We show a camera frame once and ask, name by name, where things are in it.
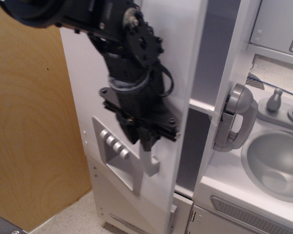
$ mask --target faucet handle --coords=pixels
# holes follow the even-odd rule
[[[268,99],[266,107],[270,111],[277,111],[281,106],[282,89],[276,88],[273,95]]]

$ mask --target screw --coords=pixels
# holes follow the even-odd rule
[[[128,122],[132,123],[135,119],[133,117],[128,118]]]
[[[99,23],[99,28],[102,30],[105,29],[105,24],[103,22]]]
[[[174,118],[171,118],[170,120],[169,120],[169,123],[170,124],[174,124],[176,121],[175,121],[175,119]]]

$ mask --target robotic arm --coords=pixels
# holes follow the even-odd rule
[[[0,0],[0,6],[28,26],[54,24],[87,33],[109,71],[110,87],[100,90],[104,106],[116,113],[132,144],[140,139],[149,152],[161,137],[179,137],[176,118],[163,103],[173,79],[158,59],[162,39],[133,0]],[[168,91],[163,73],[171,80]]]

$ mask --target sink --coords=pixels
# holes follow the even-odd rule
[[[249,137],[241,152],[252,182],[267,194],[293,202],[293,133],[265,130]]]

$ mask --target wooden panel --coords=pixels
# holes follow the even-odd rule
[[[29,231],[90,188],[58,28],[0,9],[0,216]]]

